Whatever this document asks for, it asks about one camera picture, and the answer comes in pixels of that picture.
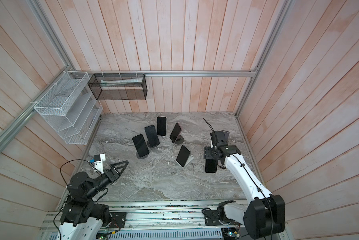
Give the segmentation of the black phone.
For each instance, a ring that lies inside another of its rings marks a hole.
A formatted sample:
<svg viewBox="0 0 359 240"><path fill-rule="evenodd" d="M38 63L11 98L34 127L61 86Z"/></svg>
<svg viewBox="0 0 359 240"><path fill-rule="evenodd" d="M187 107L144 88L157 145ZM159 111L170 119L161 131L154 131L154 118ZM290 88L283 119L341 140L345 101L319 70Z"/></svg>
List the black phone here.
<svg viewBox="0 0 359 240"><path fill-rule="evenodd" d="M205 161L205 173L216 173L218 168L217 160L206 160Z"/></svg>

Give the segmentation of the white folding stand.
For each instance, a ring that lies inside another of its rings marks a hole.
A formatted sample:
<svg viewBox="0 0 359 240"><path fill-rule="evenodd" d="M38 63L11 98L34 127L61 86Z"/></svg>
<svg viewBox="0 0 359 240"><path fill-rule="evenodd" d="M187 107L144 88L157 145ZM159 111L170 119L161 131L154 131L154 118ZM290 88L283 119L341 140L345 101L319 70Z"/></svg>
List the white folding stand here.
<svg viewBox="0 0 359 240"><path fill-rule="evenodd" d="M183 161L179 161L178 164L184 168L185 166L187 166L192 160L194 159L193 155L189 155L189 157L187 158L187 160L183 160Z"/></svg>

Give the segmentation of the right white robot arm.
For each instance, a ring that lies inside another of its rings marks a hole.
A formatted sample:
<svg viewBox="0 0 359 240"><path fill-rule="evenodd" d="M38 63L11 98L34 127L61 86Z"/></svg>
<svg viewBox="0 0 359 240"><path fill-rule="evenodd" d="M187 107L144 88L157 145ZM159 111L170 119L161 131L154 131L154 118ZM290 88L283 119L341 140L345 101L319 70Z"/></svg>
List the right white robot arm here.
<svg viewBox="0 0 359 240"><path fill-rule="evenodd" d="M273 195L260 182L235 145L204 147L204 158L207 161L222 161L248 201L247 206L233 200L221 202L217 210L207 213L205 218L220 225L239 223L254 240L272 237L285 230L285 201L280 195Z"/></svg>

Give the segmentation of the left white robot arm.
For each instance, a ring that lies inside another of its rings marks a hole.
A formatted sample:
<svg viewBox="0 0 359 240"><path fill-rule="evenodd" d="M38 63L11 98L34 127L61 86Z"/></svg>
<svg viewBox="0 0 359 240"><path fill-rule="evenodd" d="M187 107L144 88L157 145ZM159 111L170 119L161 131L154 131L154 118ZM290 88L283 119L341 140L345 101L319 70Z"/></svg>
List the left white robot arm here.
<svg viewBox="0 0 359 240"><path fill-rule="evenodd" d="M93 198L115 183L123 174L129 161L111 164L95 179L86 172L73 175L67 184L68 196L60 211L59 240L94 240L101 228L112 224L108 205L99 204Z"/></svg>

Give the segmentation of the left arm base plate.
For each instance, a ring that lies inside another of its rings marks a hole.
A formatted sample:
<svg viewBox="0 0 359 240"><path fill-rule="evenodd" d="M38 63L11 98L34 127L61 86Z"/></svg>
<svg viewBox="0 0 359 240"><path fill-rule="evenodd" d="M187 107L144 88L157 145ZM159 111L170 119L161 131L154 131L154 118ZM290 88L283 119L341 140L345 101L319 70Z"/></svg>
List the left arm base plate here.
<svg viewBox="0 0 359 240"><path fill-rule="evenodd" d="M126 221L126 212L114 212L110 213L110 229L123 229Z"/></svg>

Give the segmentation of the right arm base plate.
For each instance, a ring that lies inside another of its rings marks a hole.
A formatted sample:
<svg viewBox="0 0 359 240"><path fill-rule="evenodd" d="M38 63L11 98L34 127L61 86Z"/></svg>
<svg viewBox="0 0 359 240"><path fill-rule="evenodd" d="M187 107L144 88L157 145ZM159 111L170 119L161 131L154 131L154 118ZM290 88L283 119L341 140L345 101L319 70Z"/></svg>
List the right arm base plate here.
<svg viewBox="0 0 359 240"><path fill-rule="evenodd" d="M220 212L218 210L211 210L210 208L202 209L206 226L226 226L229 223L221 220Z"/></svg>

